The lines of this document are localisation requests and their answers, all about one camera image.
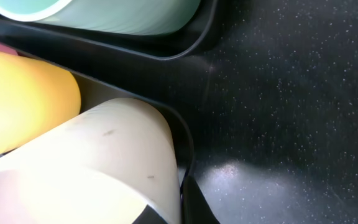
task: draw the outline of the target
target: tray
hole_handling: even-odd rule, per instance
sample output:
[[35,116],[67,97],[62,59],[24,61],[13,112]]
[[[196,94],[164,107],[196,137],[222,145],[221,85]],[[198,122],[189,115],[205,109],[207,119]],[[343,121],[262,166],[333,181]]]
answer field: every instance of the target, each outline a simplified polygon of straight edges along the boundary
[[101,47],[109,51],[124,52],[155,60],[171,60],[185,55],[209,50],[217,43],[221,31],[224,0],[201,0],[192,20],[179,31],[169,35],[137,36],[112,34],[91,30],[74,29],[33,22],[17,22],[0,16],[0,42],[20,37],[31,44],[32,50],[40,45],[78,48],[86,44],[83,51],[95,51]]

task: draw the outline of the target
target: white cup rim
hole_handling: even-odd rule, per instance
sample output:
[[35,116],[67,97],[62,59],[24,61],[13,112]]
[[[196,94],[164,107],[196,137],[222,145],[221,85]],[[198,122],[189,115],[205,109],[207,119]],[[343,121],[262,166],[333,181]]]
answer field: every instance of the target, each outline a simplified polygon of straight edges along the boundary
[[48,8],[32,14],[16,14],[9,12],[0,6],[0,14],[16,21],[35,22],[56,14],[58,11],[66,7],[70,2],[72,2],[72,0],[58,0]]

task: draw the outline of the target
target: speckled black surface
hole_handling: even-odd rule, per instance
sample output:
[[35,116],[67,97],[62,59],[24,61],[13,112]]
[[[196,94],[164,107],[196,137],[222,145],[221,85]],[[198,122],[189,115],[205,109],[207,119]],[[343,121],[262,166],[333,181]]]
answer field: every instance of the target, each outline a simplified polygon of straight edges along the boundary
[[176,108],[221,223],[358,223],[358,1],[229,1],[222,26],[169,62],[29,52]]

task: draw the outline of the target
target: yellow object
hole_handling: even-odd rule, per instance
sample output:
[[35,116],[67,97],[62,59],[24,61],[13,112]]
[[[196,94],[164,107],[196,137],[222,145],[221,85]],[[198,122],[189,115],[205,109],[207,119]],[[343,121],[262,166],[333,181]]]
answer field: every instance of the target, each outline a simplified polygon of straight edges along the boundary
[[80,106],[70,72],[0,52],[0,154],[75,117]]

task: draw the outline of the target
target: mint green cup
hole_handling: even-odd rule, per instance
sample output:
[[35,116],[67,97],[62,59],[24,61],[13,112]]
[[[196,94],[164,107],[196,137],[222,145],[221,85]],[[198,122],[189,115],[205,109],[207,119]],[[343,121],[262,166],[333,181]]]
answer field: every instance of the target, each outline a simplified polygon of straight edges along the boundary
[[16,21],[120,34],[169,34],[182,28],[200,0],[0,0]]

